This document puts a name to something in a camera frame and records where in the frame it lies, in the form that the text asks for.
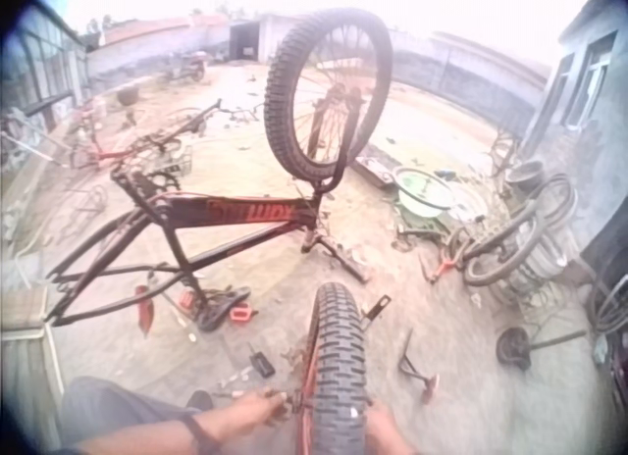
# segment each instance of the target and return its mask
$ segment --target red object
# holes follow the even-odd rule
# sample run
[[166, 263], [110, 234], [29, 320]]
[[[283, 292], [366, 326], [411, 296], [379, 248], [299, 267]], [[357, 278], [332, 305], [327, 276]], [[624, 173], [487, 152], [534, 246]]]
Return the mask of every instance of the red object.
[[229, 317], [236, 323], [248, 323], [256, 313], [247, 303], [233, 306], [229, 311]]
[[[141, 295], [148, 291], [146, 285], [138, 285], [135, 288], [135, 296]], [[139, 320], [137, 324], [144, 333], [144, 337], [148, 335], [150, 328], [153, 326], [153, 320], [155, 319], [155, 304], [153, 300], [144, 300], [137, 303], [137, 309], [139, 311]]]
[[194, 290], [187, 286], [179, 297], [179, 304], [185, 310], [190, 311], [194, 302]]

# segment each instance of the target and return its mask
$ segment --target bike stand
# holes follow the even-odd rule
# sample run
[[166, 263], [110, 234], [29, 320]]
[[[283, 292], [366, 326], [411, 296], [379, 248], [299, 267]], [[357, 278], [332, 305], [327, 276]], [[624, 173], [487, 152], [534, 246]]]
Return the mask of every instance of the bike stand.
[[327, 249], [332, 257], [338, 259], [344, 269], [348, 271], [352, 276], [357, 278], [360, 283], [364, 284], [369, 281], [370, 277], [368, 277], [368, 275], [361, 270], [361, 266], [357, 262], [355, 262], [351, 258], [346, 257], [338, 247], [332, 244], [328, 237], [325, 237], [319, 232], [306, 232], [305, 240], [303, 241], [303, 245], [301, 246], [301, 252], [304, 254], [310, 252], [316, 244], [320, 244], [325, 249]]
[[422, 374], [420, 374], [416, 370], [414, 365], [412, 365], [412, 362], [410, 361], [410, 358], [408, 357], [408, 346], [410, 345], [410, 339], [412, 337], [413, 331], [414, 329], [410, 329], [410, 331], [408, 332], [408, 336], [405, 338], [405, 345], [403, 346], [403, 354], [401, 354], [401, 359], [399, 360], [398, 368], [399, 368], [399, 371], [402, 372], [404, 375], [408, 375], [409, 377], [423, 381], [423, 383], [425, 384], [425, 389], [423, 390], [423, 393], [421, 394], [421, 402], [427, 405], [427, 404], [430, 404], [430, 402], [434, 398], [434, 394], [436, 393], [436, 390], [439, 388], [439, 380], [441, 378], [439, 377], [439, 374], [435, 374], [433, 377], [428, 379], [427, 377], [424, 377]]

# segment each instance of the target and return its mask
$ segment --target bracelet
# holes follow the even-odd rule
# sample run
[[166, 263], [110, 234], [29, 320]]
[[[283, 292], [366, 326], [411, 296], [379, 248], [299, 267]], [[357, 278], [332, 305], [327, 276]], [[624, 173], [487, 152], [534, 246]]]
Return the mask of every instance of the bracelet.
[[196, 441], [196, 450], [199, 455], [217, 455], [218, 443], [210, 437], [198, 424], [191, 414], [184, 415], [180, 421], [185, 424]]

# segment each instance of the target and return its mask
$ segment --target bicycle frame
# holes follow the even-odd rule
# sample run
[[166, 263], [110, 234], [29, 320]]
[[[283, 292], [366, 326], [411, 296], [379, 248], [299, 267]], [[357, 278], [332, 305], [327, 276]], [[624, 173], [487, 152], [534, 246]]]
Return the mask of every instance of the bicycle frame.
[[[112, 313], [134, 304], [149, 300], [162, 293], [178, 281], [190, 286], [196, 296], [206, 305], [205, 297], [194, 272], [219, 262], [227, 257], [243, 250], [261, 244], [274, 237], [286, 234], [296, 229], [305, 228], [305, 241], [301, 252], [309, 252], [315, 244], [326, 247], [334, 257], [340, 260], [343, 266], [361, 282], [366, 278], [346, 259], [344, 259], [335, 247], [327, 242], [316, 232], [318, 211], [323, 194], [336, 188], [340, 183], [349, 145], [353, 139], [355, 128], [359, 118], [359, 103], [348, 104], [349, 115], [342, 135], [339, 158], [334, 176], [329, 183], [316, 182], [313, 184], [314, 194], [310, 198], [228, 198], [210, 195], [179, 194], [177, 192], [163, 193], [150, 199], [145, 199], [133, 187], [131, 179], [126, 174], [115, 173], [114, 180], [135, 202], [136, 208], [109, 222], [99, 231], [86, 239], [76, 250], [66, 257], [47, 275], [53, 283], [60, 284], [60, 290], [64, 296], [56, 306], [48, 313], [44, 321], [52, 320], [52, 326], [64, 326], [75, 321], [102, 316]], [[320, 104], [320, 108], [314, 115], [314, 120], [320, 120], [326, 110], [326, 104]], [[203, 111], [185, 126], [198, 123], [210, 110], [220, 108], [220, 101], [209, 109]], [[318, 130], [314, 129], [310, 136], [310, 143], [316, 143]], [[181, 228], [206, 228], [227, 225], [245, 225], [253, 223], [280, 223], [278, 226], [268, 227], [254, 232], [243, 238], [218, 246], [212, 250], [187, 258], [176, 234]], [[166, 240], [177, 260], [176, 266], [161, 264], [137, 264], [132, 266], [109, 268], [109, 266], [126, 250], [132, 241], [150, 224], [161, 227]], [[67, 274], [68, 268], [99, 241], [111, 234], [118, 232], [124, 225], [126, 231], [117, 238], [112, 238], [111, 244], [90, 265], [90, 267], [78, 274]], [[115, 303], [96, 308], [87, 312], [65, 316], [68, 308], [79, 297], [80, 293], [98, 277], [127, 274], [132, 272], [166, 272], [173, 276], [144, 293], [125, 298]], [[74, 287], [68, 287], [68, 283], [75, 282]]]

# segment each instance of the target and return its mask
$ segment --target window frame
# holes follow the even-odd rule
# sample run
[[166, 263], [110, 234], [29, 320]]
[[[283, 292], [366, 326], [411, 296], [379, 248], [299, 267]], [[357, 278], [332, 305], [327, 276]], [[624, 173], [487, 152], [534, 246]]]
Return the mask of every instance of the window frame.
[[[565, 115], [563, 117], [563, 125], [568, 129], [581, 129], [582, 126], [584, 126], [591, 118], [606, 79], [606, 73], [608, 72], [608, 66], [610, 65], [612, 57], [615, 35], [616, 32], [610, 33], [609, 35], [591, 43], [587, 47], [587, 55], [585, 58], [586, 63], [582, 67], [582, 71], [578, 77], [576, 90], [574, 91], [574, 95], [572, 96], [571, 102], [569, 103], [568, 109], [565, 110]], [[575, 111], [579, 110], [577, 109], [579, 101], [590, 91], [591, 82], [594, 77], [596, 78], [595, 87], [591, 92], [591, 96], [582, 107], [582, 112], [578, 116], [577, 120], [573, 120]]]

